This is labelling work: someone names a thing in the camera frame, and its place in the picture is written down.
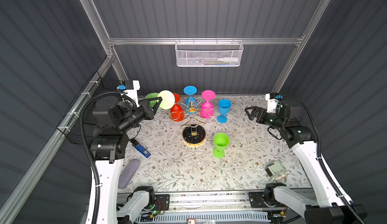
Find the green wine glass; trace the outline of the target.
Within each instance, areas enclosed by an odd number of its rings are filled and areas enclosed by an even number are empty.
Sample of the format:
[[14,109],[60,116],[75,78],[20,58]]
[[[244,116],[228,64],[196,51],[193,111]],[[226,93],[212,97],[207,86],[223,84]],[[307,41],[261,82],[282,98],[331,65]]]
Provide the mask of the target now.
[[214,148],[212,154],[216,158],[223,158],[225,150],[229,145],[229,137],[225,133],[218,133],[214,136]]
[[175,104],[175,96],[168,90],[161,91],[159,93],[150,93],[145,96],[146,99],[161,97],[162,101],[159,108],[163,110],[169,110]]

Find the red wine glass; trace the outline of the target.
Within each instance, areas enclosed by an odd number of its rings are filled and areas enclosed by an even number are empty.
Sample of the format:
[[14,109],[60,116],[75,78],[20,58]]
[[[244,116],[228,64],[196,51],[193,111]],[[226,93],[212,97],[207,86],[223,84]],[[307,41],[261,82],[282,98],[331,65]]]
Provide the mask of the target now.
[[170,119],[175,122],[182,121],[184,119],[184,111],[183,108],[179,105],[179,102],[181,100],[181,97],[179,94],[174,93],[174,105],[170,109]]

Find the pink wine glass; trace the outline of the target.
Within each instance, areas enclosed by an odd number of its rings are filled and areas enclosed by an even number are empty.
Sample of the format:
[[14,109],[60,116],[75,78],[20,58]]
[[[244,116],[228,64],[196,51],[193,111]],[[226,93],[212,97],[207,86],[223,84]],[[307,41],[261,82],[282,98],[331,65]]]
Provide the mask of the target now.
[[203,103],[201,105],[200,116],[205,119],[210,119],[215,115],[215,110],[211,101],[216,98],[216,94],[212,90],[205,90],[201,94]]

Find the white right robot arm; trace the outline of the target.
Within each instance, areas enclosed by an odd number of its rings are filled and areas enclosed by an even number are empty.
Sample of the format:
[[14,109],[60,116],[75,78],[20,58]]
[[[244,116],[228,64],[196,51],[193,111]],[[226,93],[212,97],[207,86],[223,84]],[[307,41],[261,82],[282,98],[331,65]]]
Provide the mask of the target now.
[[284,96],[266,94],[267,108],[247,107],[250,120],[275,129],[280,138],[297,156],[314,190],[316,200],[311,200],[287,187],[283,183],[267,184],[259,200],[269,208],[284,205],[298,214],[308,224],[363,224],[367,212],[363,205],[354,204],[330,170],[321,153],[321,138],[306,105],[305,109],[312,127],[301,126],[291,119],[291,108],[283,104]]

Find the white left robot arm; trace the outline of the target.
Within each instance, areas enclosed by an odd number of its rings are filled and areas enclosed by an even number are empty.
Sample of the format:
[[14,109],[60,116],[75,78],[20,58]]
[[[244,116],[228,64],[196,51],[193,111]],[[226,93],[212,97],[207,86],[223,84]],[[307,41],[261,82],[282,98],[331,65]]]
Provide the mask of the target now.
[[[154,119],[163,99],[156,97],[135,102],[124,92],[109,91],[90,99],[80,112],[82,145],[91,167],[92,184],[87,212],[88,224],[134,224],[146,207],[154,205],[154,190],[141,187],[129,202],[117,209],[119,175],[125,150],[131,139],[127,132],[140,128],[144,120]],[[92,115],[97,120],[95,136],[87,140],[84,114],[93,106]]]

